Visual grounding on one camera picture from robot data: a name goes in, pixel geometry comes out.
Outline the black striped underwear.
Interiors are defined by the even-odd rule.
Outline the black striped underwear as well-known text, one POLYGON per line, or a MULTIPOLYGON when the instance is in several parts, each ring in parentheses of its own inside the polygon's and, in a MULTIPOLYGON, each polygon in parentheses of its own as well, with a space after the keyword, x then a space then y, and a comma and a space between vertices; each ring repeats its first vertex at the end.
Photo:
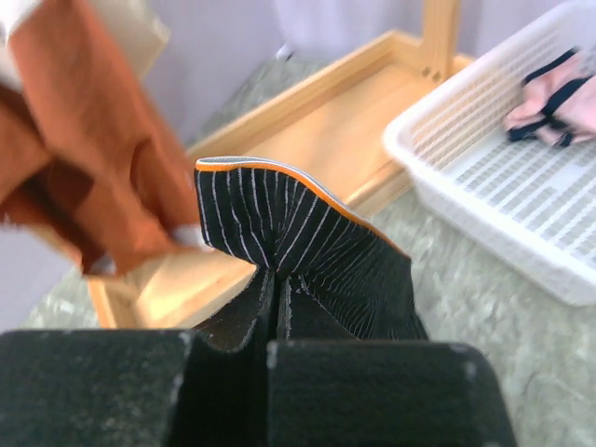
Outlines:
POLYGON ((426 340, 411 258, 312 176, 262 158, 196 163, 205 241, 305 290, 360 340, 426 340))

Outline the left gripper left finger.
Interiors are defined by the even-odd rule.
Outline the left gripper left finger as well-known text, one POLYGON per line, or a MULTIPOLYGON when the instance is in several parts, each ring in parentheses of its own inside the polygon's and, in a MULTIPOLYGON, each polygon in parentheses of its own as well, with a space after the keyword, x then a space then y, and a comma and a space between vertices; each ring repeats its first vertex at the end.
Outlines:
POLYGON ((275 276, 268 270, 258 269, 229 303, 196 325, 195 330, 215 349, 242 349, 267 321, 274 298, 274 286, 275 276))

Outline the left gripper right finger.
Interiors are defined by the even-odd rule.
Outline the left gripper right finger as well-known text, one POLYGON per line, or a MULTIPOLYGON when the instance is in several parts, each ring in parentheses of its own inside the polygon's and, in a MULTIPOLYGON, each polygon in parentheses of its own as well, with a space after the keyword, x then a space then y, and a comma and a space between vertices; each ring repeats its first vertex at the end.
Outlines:
POLYGON ((305 290, 298 278, 287 278, 280 286, 277 340, 303 339, 358 342, 357 337, 305 290))

